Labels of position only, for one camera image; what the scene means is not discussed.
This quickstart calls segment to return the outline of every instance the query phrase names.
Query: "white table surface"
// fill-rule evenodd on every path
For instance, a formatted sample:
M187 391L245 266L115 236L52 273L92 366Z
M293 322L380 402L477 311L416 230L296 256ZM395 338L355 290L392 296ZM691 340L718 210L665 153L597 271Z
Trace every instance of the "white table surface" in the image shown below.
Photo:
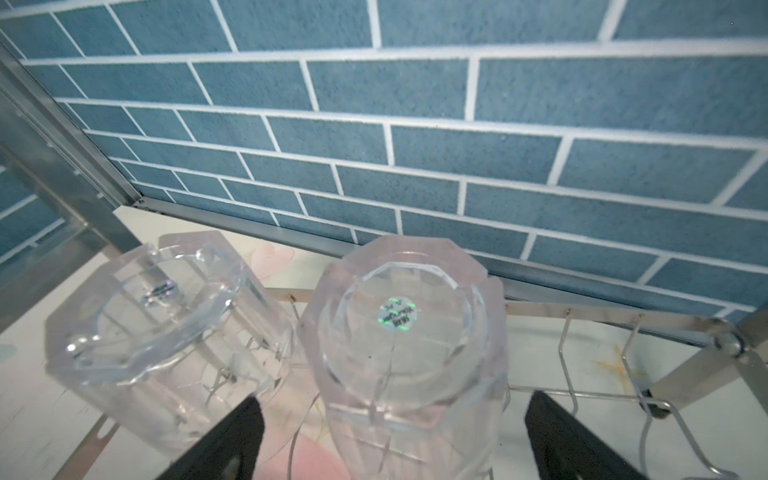
M120 207L115 215L142 242L160 235L211 230L185 220ZM250 262L250 254L265 240L223 231L234 248ZM263 283L267 287L312 289L333 258L296 249L293 260ZM54 289L19 321L0 335L0 479L48 480L77 447L101 412L59 386L44 370L44 323L52 311L98 265L99 254ZM557 354L564 320L508 318L509 382L517 385L566 389ZM592 322L574 321L564 351L577 390L627 393L628 382L617 350L629 332ZM630 364L645 386L665 375L697 349L666 340L640 336ZM502 422L494 473L497 480L535 480L523 415L529 394L512 393ZM570 397L556 398L571 409ZM313 409L303 432L316 438L322 428L320 410ZM718 466L742 478L768 478L768 416L741 380L682 411L704 453ZM638 465L637 451L644 413L634 403L580 399L578 418L629 462ZM320 443L333 450L329 435ZM651 478L712 476L702 469L670 417L654 421L647 447ZM167 460L127 430L118 429L87 480L153 478Z

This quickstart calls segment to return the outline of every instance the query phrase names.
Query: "wire rack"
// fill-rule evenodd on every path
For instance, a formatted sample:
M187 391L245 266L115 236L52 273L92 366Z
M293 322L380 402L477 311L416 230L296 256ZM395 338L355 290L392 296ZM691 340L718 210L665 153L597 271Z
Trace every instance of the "wire rack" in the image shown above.
M308 302L313 292L312 290L270 290L273 294L278 296L280 300L290 302L293 313L297 319L299 318L299 314L296 310L296 303ZM652 398L647 394L647 392L644 392L640 388L637 378L633 373L633 369L630 368L627 361L627 354L631 351L632 346L635 344L636 338L640 335L654 335L668 339L675 339L670 338L668 333L664 333L665 330L674 329L678 332L686 331L696 334L704 334L706 337L700 336L700 338L708 338L711 344L720 345L722 343L723 336L732 336L733 338L737 339L742 338L739 330L733 324L717 318L687 316L676 313L633 310L628 308L603 308L593 306L529 303L519 300L507 300L506 310L508 316L512 317L540 317L542 321L546 321L546 319L564 319L564 326L560 335L560 342L558 344L558 355L568 388L552 389L508 384L507 401L504 404L505 411L511 401L510 392L533 393L537 390L553 396L569 396L573 404L571 414L574 416L579 410L579 399L596 399L607 402L636 403L645 412L644 426L642 428L641 437L638 442L640 469L644 475L648 475L646 458L647 439L650 427L653 424L653 421L656 419L654 417L655 414L655 416L658 418L663 418L667 415L671 415L674 418L698 461L706 470L712 473L712 475L708 477L688 476L684 477L683 480L717 480L721 478L738 480L740 478L736 472L718 467L707 458L702 448L700 447L699 442L696 440L694 434L691 432L687 423L683 419L683 416L680 414L679 409L670 401L665 399ZM624 367L624 371L626 372L627 377L631 382L632 387L634 388L634 395L619 395L616 393L607 392L588 392L576 390L573 387L571 374L568 371L568 364L564 355L564 347L568 340L568 331L571 327L571 323L575 319L579 321L599 322L631 331L629 338L621 350L621 363ZM763 362L760 362L758 367L762 369L766 368ZM494 480L493 468L487 472L486 478Z

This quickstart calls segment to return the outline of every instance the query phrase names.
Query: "holographic sticker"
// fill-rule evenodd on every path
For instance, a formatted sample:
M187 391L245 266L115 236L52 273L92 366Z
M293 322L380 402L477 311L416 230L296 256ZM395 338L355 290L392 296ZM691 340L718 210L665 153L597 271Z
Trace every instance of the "holographic sticker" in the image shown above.
M379 307L379 323L387 330L408 330L416 321L416 305L404 296L389 298Z

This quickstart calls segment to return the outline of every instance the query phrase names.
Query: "transparent tumbler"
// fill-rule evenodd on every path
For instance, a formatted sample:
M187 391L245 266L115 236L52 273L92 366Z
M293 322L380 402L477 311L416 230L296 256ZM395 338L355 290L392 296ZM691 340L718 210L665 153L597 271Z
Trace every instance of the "transparent tumbler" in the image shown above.
M507 395L502 284L452 241L386 236L326 269L304 345L355 478L476 478Z
M45 334L51 375L171 458L254 394L264 462L316 392L290 318L216 231L165 235L100 266Z

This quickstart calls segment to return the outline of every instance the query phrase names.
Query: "round sticker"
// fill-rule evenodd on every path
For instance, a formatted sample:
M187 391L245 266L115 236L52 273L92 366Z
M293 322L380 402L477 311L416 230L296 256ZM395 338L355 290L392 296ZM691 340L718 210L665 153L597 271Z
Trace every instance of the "round sticker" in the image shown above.
M416 321L416 305L404 296L389 298L379 307L379 323L387 330L408 330Z

